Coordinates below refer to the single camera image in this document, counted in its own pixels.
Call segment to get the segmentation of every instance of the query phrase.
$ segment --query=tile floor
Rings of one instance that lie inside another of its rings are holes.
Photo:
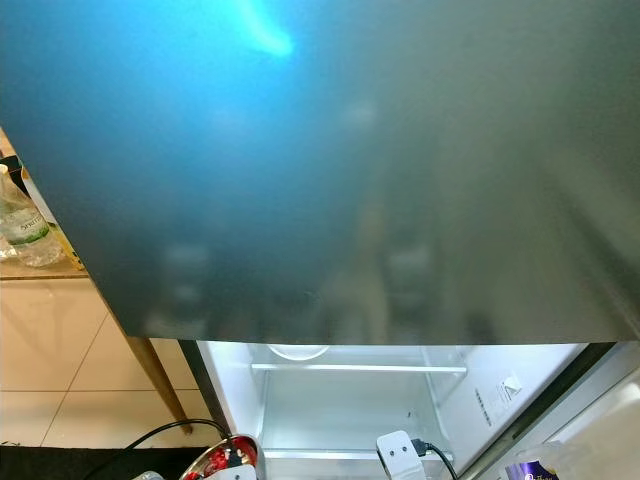
[[[173,420],[89,280],[4,281],[0,300],[0,443],[118,448]],[[178,343],[153,343],[187,416],[210,418]],[[195,426],[142,447],[217,439]]]

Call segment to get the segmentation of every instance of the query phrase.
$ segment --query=power cord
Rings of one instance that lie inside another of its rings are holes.
[[[442,450],[436,447],[433,443],[423,442],[419,438],[412,439],[411,443],[413,444],[413,448],[416,449],[416,452],[419,457],[424,457],[428,451],[436,452],[436,455],[440,457],[442,462],[447,467],[447,470],[449,470],[449,473],[451,474],[451,478],[453,480],[458,480],[458,475],[456,475],[456,471],[453,469],[453,465],[451,465],[451,462],[446,457],[446,455],[442,452]]]
[[[126,453],[129,453],[131,450],[136,448],[142,442],[144,442],[145,440],[153,437],[154,435],[157,435],[160,432],[164,432],[165,430],[169,430],[170,428],[173,428],[173,427],[179,427],[181,425],[189,425],[189,424],[193,424],[193,423],[200,423],[202,425],[209,425],[211,427],[214,427],[216,430],[218,430],[218,432],[220,433],[222,438],[224,438],[228,442],[231,442],[229,432],[227,432],[222,425],[220,425],[218,422],[216,422],[214,420],[207,420],[206,418],[188,418],[186,420],[178,420],[177,422],[167,423],[166,425],[162,425],[161,427],[155,428],[155,429],[151,430],[149,433],[146,433],[145,435],[143,435],[142,437],[137,439],[135,442],[127,445],[126,447],[124,447],[124,449],[118,451],[118,453],[116,453],[113,457],[108,459],[106,462],[101,463],[100,465],[95,467],[93,470],[91,470],[89,473],[87,473],[83,477],[83,480],[87,480],[87,479],[93,477],[96,473],[98,473],[99,471],[104,469],[107,465],[111,464],[114,460],[117,460],[122,455],[125,455]]]

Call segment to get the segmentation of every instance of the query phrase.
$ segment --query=refrigerator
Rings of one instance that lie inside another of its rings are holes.
[[[493,480],[637,366],[638,25],[613,0],[6,0],[0,122],[124,331],[179,339],[272,477],[383,478],[404,429]]]
[[[396,430],[438,446],[462,478],[509,480],[508,465],[536,460],[538,452],[527,457],[527,450],[550,441],[583,449],[577,458],[560,455],[559,478],[567,462],[582,473],[566,478],[602,478],[585,472],[594,465],[608,471],[615,448],[602,444],[615,439],[571,440],[567,432],[579,431],[576,423],[581,430],[606,424],[600,397],[628,391],[618,383],[628,375],[637,382],[640,371],[637,342],[327,348],[199,341],[196,354],[202,363],[192,368],[210,380],[230,428],[258,438],[268,475],[287,480],[385,479],[375,440]],[[621,402],[636,420],[639,398]],[[627,446],[617,450],[618,465],[633,463],[637,441],[628,425],[611,430]],[[426,478],[449,478],[435,454],[422,464]]]

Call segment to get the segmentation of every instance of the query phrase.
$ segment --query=open refrigerator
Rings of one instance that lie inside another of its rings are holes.
[[[463,472],[586,346],[198,342],[231,430],[258,438],[277,479],[384,479],[376,439],[396,430]],[[437,456],[423,465],[446,478]]]

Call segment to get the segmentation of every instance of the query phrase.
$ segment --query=white refrigerator wall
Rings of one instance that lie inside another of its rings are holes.
[[[251,371],[249,345],[198,341],[198,347],[231,430],[258,438],[265,408],[259,382],[264,375]]]
[[[637,478],[639,426],[640,344],[621,343],[501,458],[470,478],[507,480],[507,465],[537,458],[561,480]]]
[[[456,470],[462,471],[475,460],[584,347],[559,344],[466,348],[466,377],[436,406]]]

